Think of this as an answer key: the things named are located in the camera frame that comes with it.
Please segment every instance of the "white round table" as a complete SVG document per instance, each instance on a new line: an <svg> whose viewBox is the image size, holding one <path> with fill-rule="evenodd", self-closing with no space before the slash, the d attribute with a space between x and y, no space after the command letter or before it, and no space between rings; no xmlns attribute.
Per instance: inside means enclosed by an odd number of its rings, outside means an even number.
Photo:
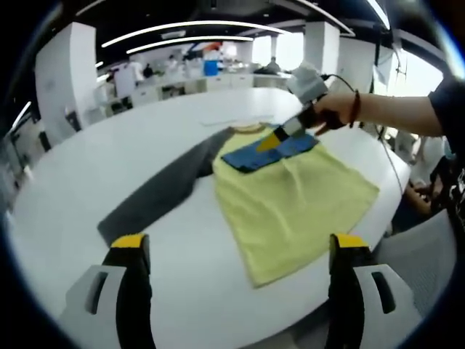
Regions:
<svg viewBox="0 0 465 349"><path fill-rule="evenodd" d="M20 191L9 237L27 285L56 319L65 293L108 251L98 222L144 181L232 119L301 108L279 89L237 89L177 97L127 111L79 132L48 152ZM218 118L218 124L203 121ZM329 151L380 188L354 228L372 248L400 201L381 143L360 129L321 138ZM409 167L390 152L403 186ZM151 326L160 349L233 349L257 342L327 300L328 254L259 289L253 288L214 196L212 176L145 232L150 235Z"/></svg>

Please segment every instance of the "red bracelet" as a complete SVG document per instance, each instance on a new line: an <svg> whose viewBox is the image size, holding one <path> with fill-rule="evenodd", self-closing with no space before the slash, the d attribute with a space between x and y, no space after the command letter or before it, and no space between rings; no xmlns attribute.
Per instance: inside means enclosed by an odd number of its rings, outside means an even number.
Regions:
<svg viewBox="0 0 465 349"><path fill-rule="evenodd" d="M350 111L349 117L349 127L353 128L355 120L357 120L357 116L360 112L360 107L362 106L362 101L360 99L360 93L358 89L355 90L355 101L352 105L352 110Z"/></svg>

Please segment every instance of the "gray sleeve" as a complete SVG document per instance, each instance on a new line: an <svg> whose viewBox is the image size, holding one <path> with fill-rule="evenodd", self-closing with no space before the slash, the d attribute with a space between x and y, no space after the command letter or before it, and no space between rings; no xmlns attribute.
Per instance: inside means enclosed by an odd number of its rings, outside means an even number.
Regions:
<svg viewBox="0 0 465 349"><path fill-rule="evenodd" d="M213 173L213 160L232 134L225 129L197 144L119 204L97 226L107 245L124 235L143 232L181 204L193 192L197 178Z"/></svg>

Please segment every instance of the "cable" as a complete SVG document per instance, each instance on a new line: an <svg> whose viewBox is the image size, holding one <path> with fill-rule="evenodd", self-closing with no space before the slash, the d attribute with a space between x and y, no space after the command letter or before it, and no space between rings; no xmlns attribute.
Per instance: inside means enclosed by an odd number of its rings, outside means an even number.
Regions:
<svg viewBox="0 0 465 349"><path fill-rule="evenodd" d="M338 78L339 80L341 80L342 82L344 82L344 83L347 85L347 87L350 88L350 90L351 90L352 92L355 92L355 90L353 89L353 87L352 87L347 81L345 81L344 78L342 78L341 76L339 76L339 75L337 75L337 74L322 74L322 75L321 75L321 78L323 79L323 81L326 81L326 80L328 80L328 79L329 79L330 77L332 77L332 76L334 76L335 78Z"/></svg>
<svg viewBox="0 0 465 349"><path fill-rule="evenodd" d="M353 88L347 81L345 81L345 79L343 79L342 77L340 77L340 76L337 75L337 74L322 74L322 75L321 75L321 78L322 78L324 81L326 81L326 80L328 80L328 79L329 79L330 77L332 77L332 76L338 78L339 80L342 80L342 81L347 85L347 87L350 88L350 90L351 90L352 92L355 92L354 88ZM376 130L376 133L377 133L378 136L379 136L379 141L380 141L381 144L383 145L384 152L386 153L387 159L389 160L389 163L391 164L392 170L394 171L395 177L396 177L396 179L397 179L397 184L399 185L400 197L402 197L403 194L404 194L404 190L403 190L403 188L402 188L402 183L400 182L399 174L397 173L397 171L396 171L396 169L395 169L395 166L394 166L394 163L392 162L391 156L390 156L389 151L387 150L387 147L386 147L386 143L385 143L384 140L383 140L383 136L382 136L382 134L380 133L380 131L378 130L378 127L376 127L376 125L375 125L375 130Z"/></svg>

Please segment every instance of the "blue container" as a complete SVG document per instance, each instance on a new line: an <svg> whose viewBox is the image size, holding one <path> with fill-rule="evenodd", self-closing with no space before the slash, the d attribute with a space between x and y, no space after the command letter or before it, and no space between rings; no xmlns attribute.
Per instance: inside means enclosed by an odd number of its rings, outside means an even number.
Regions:
<svg viewBox="0 0 465 349"><path fill-rule="evenodd" d="M203 64L203 72L205 73L205 76L218 75L218 61L206 60Z"/></svg>

